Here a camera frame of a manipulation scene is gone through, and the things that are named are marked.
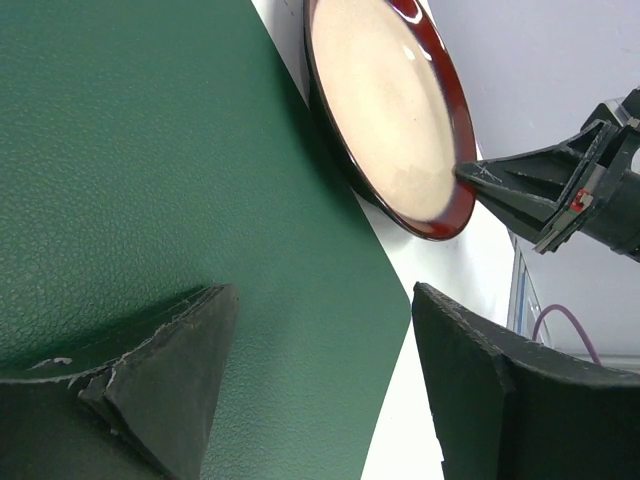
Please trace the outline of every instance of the white table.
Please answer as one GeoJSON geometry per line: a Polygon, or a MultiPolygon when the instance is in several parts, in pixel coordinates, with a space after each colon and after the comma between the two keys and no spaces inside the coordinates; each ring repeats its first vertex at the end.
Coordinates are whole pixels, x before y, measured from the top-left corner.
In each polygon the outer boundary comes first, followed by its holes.
{"type": "MultiPolygon", "coordinates": [[[[306,98],[302,0],[252,0],[291,76],[306,98]]],[[[430,12],[427,1],[422,4],[430,12]]],[[[360,201],[404,289],[426,282],[470,310],[507,323],[513,247],[506,228],[477,204],[462,234],[447,242],[413,237],[379,210],[360,201]]],[[[442,479],[435,435],[413,327],[407,335],[380,411],[362,478],[442,479]]]]}

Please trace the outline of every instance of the robotic hand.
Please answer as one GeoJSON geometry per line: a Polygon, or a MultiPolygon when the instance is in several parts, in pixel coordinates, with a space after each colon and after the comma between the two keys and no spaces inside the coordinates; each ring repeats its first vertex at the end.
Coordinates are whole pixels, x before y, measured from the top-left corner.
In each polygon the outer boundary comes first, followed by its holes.
{"type": "Polygon", "coordinates": [[[640,87],[598,105],[575,137],[456,175],[539,253],[580,230],[640,262],[640,87]]]}

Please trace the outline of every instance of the green cutting board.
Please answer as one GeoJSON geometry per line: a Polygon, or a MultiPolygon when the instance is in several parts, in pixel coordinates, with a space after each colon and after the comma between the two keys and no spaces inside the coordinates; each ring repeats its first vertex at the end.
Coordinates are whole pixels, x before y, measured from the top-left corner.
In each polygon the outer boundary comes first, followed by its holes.
{"type": "Polygon", "coordinates": [[[233,283],[203,478],[359,478],[409,302],[251,2],[2,9],[2,365],[233,283]]]}

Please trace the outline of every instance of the green mat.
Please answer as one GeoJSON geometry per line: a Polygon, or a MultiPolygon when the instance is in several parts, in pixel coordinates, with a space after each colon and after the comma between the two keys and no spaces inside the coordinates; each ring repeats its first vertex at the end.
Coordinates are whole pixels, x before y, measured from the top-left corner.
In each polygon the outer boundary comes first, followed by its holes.
{"type": "Polygon", "coordinates": [[[1,365],[230,282],[203,478],[359,478],[409,302],[251,2],[2,9],[1,365]]]}

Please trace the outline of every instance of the brown plate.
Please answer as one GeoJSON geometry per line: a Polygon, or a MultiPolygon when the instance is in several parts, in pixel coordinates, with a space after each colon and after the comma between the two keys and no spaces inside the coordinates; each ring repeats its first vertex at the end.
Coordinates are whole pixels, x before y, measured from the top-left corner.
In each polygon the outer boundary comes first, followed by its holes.
{"type": "MultiPolygon", "coordinates": [[[[310,108],[322,135],[328,142],[332,156],[358,194],[381,208],[404,229],[421,238],[446,240],[454,237],[466,226],[475,203],[475,192],[467,185],[456,183],[453,196],[445,212],[437,219],[421,222],[406,218],[385,203],[358,166],[349,146],[344,141],[331,113],[315,61],[311,26],[319,2],[304,1],[304,42],[310,71],[310,108]]],[[[429,15],[416,0],[388,0],[404,24],[413,33],[422,48],[431,57],[433,69],[440,84],[451,119],[455,162],[476,161],[476,144],[469,109],[453,63],[429,15]]]]}

